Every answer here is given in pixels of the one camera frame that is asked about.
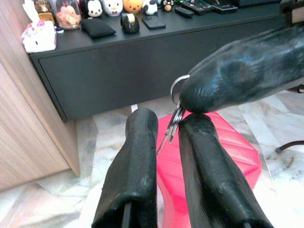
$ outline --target marble floor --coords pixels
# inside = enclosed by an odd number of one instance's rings
[[[304,140],[303,104],[303,95],[283,91],[219,111],[259,151],[263,170],[254,194],[276,228],[304,227],[304,146],[275,153],[284,143]],[[158,117],[175,108],[169,97],[139,106]],[[90,227],[107,169],[124,143],[129,114],[126,107],[78,121],[81,176],[69,170],[1,192],[0,228]],[[161,225],[161,197],[158,205]]]

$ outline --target keys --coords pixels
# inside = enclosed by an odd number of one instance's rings
[[[165,136],[162,139],[161,144],[160,144],[156,154],[158,154],[161,151],[166,140],[168,140],[169,142],[171,142],[173,140],[174,134],[175,134],[175,132],[179,126],[179,123],[182,120],[185,112],[186,112],[186,110],[181,106],[181,103],[178,102],[178,104],[173,112],[172,118],[169,121]]]

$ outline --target key ring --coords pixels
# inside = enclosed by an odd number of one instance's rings
[[[173,103],[175,103],[176,105],[178,104],[175,99],[174,99],[174,94],[173,94],[173,90],[174,90],[174,87],[176,86],[176,84],[178,84],[181,80],[185,80],[187,78],[189,78],[190,75],[183,75],[183,76],[180,76],[178,77],[171,85],[171,89],[170,89],[170,95],[171,95],[171,99],[173,101]]]

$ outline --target red stool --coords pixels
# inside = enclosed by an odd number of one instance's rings
[[[251,188],[262,171],[258,151],[218,113],[207,114],[213,121],[219,141],[242,170]],[[159,120],[157,148],[172,115]],[[185,195],[179,150],[178,131],[171,143],[166,142],[157,156],[157,183],[164,199],[163,228],[191,228]]]

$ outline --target black pouch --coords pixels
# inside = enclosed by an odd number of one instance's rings
[[[113,35],[116,31],[100,19],[85,19],[80,22],[81,30],[86,31],[92,38]]]

